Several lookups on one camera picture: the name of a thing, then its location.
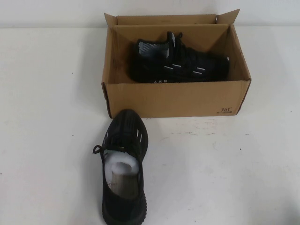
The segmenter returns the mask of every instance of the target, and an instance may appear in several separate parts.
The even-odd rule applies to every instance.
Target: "shoe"
[[[167,33],[165,42],[139,39],[129,75],[140,83],[180,83],[223,81],[229,71],[228,57],[196,51]]]
[[[142,161],[148,148],[146,127],[133,110],[111,122],[100,153],[103,170],[102,214],[108,225],[140,225],[147,213]]]

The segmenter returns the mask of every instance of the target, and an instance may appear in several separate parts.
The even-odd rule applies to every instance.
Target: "shoe tongue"
[[[169,41],[169,49],[167,51],[166,59],[171,62],[173,60],[176,38],[170,31],[167,32],[167,40]]]

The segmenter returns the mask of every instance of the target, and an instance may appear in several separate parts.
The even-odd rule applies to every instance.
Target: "white surface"
[[[235,24],[300,24],[299,0],[0,0],[0,27],[103,27],[112,15],[222,14]]]
[[[143,120],[145,225],[300,224],[300,27],[237,27],[238,116]],[[0,224],[100,225],[106,29],[0,30]]]

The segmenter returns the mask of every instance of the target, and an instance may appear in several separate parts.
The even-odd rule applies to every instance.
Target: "box flap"
[[[226,23],[226,24],[233,24],[236,17],[239,14],[240,9],[236,9],[234,11],[224,13],[222,15],[217,15],[216,23]]]
[[[118,16],[118,25],[214,24],[216,14]]]
[[[107,26],[108,27],[113,27],[114,25],[117,25],[118,24],[118,19],[117,17],[113,16],[113,15],[109,15],[107,13],[104,13],[104,17],[105,17],[105,20],[106,20],[106,23],[107,23]]]

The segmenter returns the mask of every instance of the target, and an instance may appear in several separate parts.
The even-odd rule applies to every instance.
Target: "white table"
[[[237,27],[237,116],[143,120],[145,225],[300,223],[300,27]],[[0,30],[0,224],[101,225],[105,28]]]

